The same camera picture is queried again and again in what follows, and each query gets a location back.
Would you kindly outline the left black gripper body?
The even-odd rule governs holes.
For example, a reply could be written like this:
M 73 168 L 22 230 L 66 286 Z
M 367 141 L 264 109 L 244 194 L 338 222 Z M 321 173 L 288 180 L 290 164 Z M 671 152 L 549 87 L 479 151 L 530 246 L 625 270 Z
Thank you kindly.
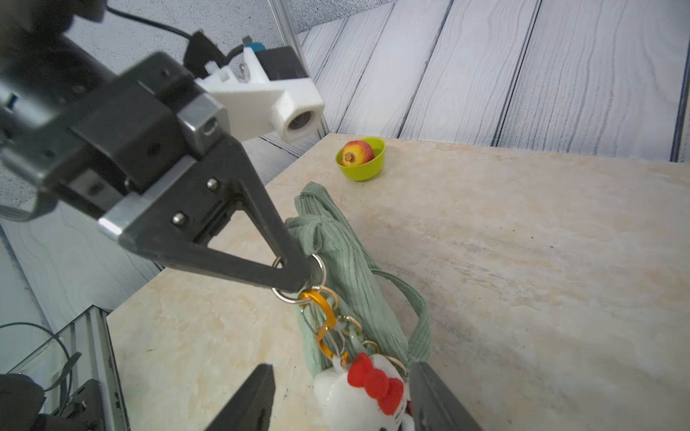
M 1 5 L 1 160 L 37 197 L 30 221 L 59 202 L 98 219 L 131 195 L 170 187 L 180 161 L 222 158 L 231 136 L 192 74 L 156 53 L 115 75 L 66 37 L 76 16 L 100 21 L 103 1 Z

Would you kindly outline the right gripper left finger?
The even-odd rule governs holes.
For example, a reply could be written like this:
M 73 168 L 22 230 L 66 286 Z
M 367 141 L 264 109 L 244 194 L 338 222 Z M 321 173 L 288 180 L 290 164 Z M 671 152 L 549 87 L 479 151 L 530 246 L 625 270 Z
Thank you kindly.
M 275 391 L 272 365 L 259 364 L 208 424 L 206 431 L 268 430 Z

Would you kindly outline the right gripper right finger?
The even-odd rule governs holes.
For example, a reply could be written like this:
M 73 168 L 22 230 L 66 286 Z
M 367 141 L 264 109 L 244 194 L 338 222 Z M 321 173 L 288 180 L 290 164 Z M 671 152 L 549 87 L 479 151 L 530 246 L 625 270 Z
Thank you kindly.
M 416 430 L 483 430 L 429 364 L 412 364 L 409 377 Z

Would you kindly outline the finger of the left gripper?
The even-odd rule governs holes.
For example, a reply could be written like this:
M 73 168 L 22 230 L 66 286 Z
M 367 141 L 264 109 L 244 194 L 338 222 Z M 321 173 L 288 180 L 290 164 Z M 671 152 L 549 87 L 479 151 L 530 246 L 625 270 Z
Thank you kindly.
M 223 136 L 183 157 L 147 191 L 131 192 L 99 220 L 123 249 L 167 268 L 296 293 L 310 277 L 244 147 Z

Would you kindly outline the white kitty keychain decoration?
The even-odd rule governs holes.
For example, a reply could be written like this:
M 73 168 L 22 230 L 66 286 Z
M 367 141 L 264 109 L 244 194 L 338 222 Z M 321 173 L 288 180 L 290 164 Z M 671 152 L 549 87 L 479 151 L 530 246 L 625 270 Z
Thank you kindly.
M 413 430 L 409 385 L 393 362 L 359 354 L 314 379 L 314 396 L 330 430 Z

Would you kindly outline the orange carabiner clip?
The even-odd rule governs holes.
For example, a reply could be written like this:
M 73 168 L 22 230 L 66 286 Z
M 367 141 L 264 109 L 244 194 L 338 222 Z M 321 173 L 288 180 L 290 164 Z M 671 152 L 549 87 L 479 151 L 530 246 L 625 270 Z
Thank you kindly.
M 343 329 L 339 328 L 343 318 L 337 314 L 339 296 L 329 287 L 319 285 L 304 290 L 298 295 L 300 310 L 307 327 L 312 332 L 314 343 L 320 354 L 341 366 L 350 363 Z

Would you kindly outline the green corduroy pouch bag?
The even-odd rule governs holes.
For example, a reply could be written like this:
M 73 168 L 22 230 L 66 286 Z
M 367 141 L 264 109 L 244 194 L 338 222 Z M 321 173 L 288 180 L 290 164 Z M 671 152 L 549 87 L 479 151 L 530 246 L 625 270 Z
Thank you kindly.
M 327 271 L 325 285 L 339 297 L 337 316 L 350 316 L 362 329 L 351 323 L 345 336 L 350 360 L 371 350 L 366 340 L 377 343 L 379 353 L 393 357 L 404 366 L 426 362 L 431 356 L 431 322 L 424 297 L 402 278 L 386 272 L 375 262 L 336 206 L 327 189 L 308 183 L 295 198 L 298 215 L 286 221 L 289 233 L 311 259 L 322 259 Z M 380 280 L 384 278 L 405 296 L 417 315 L 417 325 L 410 337 L 402 331 L 400 321 L 384 297 Z

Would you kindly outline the red yellow toy apple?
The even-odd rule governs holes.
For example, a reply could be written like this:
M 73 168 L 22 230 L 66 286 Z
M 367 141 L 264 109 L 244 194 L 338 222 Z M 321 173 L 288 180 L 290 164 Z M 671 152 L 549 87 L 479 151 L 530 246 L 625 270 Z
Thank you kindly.
M 346 167 L 360 166 L 376 158 L 372 146 L 363 140 L 348 142 L 341 152 L 341 164 Z

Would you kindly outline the green plastic bowl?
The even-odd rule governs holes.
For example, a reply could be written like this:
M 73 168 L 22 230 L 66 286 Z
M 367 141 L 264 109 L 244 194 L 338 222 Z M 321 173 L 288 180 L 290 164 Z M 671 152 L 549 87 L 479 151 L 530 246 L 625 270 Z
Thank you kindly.
M 368 181 L 381 173 L 385 163 L 386 143 L 381 138 L 358 138 L 344 145 L 335 161 L 352 181 Z

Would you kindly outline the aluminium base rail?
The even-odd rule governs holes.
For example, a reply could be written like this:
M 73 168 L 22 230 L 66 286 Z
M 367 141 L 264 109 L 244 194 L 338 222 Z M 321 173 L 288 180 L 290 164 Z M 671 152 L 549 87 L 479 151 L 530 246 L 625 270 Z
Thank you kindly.
M 1 326 L 3 335 L 40 337 L 1 368 L 1 429 L 130 429 L 109 314 L 93 305 L 58 332 L 23 321 Z

